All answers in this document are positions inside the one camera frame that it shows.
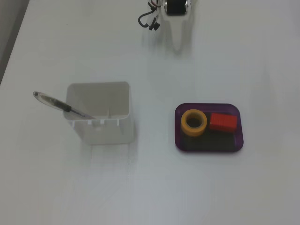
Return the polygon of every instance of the pen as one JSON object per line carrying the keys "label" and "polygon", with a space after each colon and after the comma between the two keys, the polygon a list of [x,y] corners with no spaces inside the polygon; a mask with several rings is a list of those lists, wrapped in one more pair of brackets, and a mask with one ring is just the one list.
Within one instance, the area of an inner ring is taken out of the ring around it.
{"label": "pen", "polygon": [[59,110],[63,110],[69,114],[72,114],[82,120],[92,120],[95,119],[94,117],[89,116],[88,114],[85,114],[71,106],[69,106],[68,104],[61,102],[53,97],[50,97],[42,92],[38,92],[35,91],[33,92],[33,96],[40,101],[41,103],[50,106],[52,108],[55,109],[59,109]]}

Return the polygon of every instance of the red block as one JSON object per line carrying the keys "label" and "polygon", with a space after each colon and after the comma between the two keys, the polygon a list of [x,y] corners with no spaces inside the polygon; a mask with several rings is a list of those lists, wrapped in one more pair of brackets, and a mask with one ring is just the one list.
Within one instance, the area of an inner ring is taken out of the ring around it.
{"label": "red block", "polygon": [[238,118],[236,116],[212,113],[210,116],[210,129],[227,133],[234,133],[237,128]]}

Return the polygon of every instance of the white pencil holder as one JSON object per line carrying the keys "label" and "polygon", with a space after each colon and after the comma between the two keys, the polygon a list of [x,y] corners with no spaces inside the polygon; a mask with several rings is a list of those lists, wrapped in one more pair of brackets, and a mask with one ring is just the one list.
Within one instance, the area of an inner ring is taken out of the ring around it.
{"label": "white pencil holder", "polygon": [[64,112],[68,123],[86,144],[122,144],[134,140],[131,93],[127,82],[71,84],[66,103],[96,118],[81,120]]}

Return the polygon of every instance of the tape roll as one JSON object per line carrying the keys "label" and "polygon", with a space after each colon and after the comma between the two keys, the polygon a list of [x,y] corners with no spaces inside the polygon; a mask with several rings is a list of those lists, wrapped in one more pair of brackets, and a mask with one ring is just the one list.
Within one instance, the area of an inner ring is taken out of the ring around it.
{"label": "tape roll", "polygon": [[[198,127],[191,127],[188,125],[190,119],[197,119],[199,121]],[[187,110],[181,117],[181,130],[188,136],[197,137],[204,133],[207,126],[207,118],[205,114],[197,109]]]}

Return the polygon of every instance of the white table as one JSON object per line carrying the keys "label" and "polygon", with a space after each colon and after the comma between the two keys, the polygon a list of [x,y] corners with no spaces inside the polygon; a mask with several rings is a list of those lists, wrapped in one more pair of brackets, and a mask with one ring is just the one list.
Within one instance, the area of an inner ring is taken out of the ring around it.
{"label": "white table", "polygon": [[[30,1],[0,86],[0,223],[298,225],[300,1],[198,1],[178,54],[138,25],[147,10]],[[105,81],[131,85],[130,145],[85,146],[32,96],[64,100],[71,83]],[[236,105],[242,151],[179,152],[174,110],[185,102]]]}

